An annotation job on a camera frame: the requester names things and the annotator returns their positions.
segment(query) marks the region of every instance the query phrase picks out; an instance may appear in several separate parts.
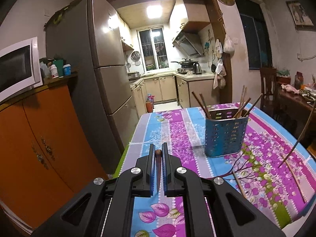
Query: cabinet door handle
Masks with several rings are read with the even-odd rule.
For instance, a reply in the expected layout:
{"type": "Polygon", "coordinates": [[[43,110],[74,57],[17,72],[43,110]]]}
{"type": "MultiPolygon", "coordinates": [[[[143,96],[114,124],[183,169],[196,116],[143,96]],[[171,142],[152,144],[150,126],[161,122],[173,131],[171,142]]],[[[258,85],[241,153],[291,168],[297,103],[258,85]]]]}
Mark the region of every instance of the cabinet door handle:
{"type": "Polygon", "coordinates": [[[47,154],[51,156],[53,161],[55,161],[55,157],[53,155],[52,148],[49,145],[46,144],[46,141],[45,141],[45,139],[42,136],[40,138],[42,140],[42,144],[45,146],[45,150],[46,150],[47,154]]]}
{"type": "Polygon", "coordinates": [[[32,142],[32,150],[36,154],[37,160],[44,166],[44,168],[46,168],[48,170],[48,166],[47,166],[43,156],[37,152],[37,150],[34,147],[34,143],[33,142],[32,142]]]}

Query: white microwave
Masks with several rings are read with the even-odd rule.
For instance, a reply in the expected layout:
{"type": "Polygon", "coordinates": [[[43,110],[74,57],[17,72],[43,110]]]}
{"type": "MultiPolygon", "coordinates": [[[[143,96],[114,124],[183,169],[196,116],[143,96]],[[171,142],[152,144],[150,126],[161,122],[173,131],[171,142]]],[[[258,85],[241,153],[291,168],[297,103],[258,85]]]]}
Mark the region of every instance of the white microwave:
{"type": "Polygon", "coordinates": [[[14,94],[41,86],[37,37],[0,51],[0,103],[14,94]]]}

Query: window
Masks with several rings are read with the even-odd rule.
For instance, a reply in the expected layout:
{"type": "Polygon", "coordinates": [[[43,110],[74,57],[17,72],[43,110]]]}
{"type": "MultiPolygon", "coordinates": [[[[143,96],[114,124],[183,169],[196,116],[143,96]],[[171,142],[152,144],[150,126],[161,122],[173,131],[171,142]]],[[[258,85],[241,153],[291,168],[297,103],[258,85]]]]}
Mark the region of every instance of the window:
{"type": "Polygon", "coordinates": [[[143,64],[146,71],[168,68],[162,28],[143,30],[138,33],[142,46],[143,64]]]}
{"type": "Polygon", "coordinates": [[[247,43],[249,69],[272,66],[268,29],[260,8],[249,0],[235,0],[247,43]]]}

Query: refrigerator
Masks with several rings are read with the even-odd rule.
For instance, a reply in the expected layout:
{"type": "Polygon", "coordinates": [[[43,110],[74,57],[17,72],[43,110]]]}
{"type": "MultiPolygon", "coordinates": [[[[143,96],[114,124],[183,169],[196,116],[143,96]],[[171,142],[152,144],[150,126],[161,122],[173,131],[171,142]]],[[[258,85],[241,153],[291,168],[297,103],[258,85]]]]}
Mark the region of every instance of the refrigerator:
{"type": "Polygon", "coordinates": [[[58,55],[78,72],[72,103],[107,173],[115,172],[138,122],[117,18],[106,0],[75,0],[58,24],[46,26],[46,56],[58,55]]]}

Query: floral tablecloth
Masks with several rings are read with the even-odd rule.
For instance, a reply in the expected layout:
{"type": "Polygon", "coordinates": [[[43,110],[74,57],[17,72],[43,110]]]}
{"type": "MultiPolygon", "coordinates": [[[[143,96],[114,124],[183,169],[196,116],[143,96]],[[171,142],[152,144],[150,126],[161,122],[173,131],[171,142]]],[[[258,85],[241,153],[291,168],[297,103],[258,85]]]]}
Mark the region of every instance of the floral tablecloth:
{"type": "MultiPolygon", "coordinates": [[[[213,108],[238,107],[238,103],[213,108]]],[[[254,108],[250,114],[242,150],[238,154],[210,158],[204,153],[205,115],[201,108],[188,108],[142,115],[129,144],[121,172],[135,166],[137,158],[148,154],[151,143],[160,149],[167,142],[169,153],[200,177],[221,176],[278,227],[296,220],[314,197],[316,163],[300,144],[277,168],[296,139],[276,121],[254,108]]],[[[132,237],[185,236],[181,197],[167,198],[156,184],[151,198],[135,198],[132,237]]]]}

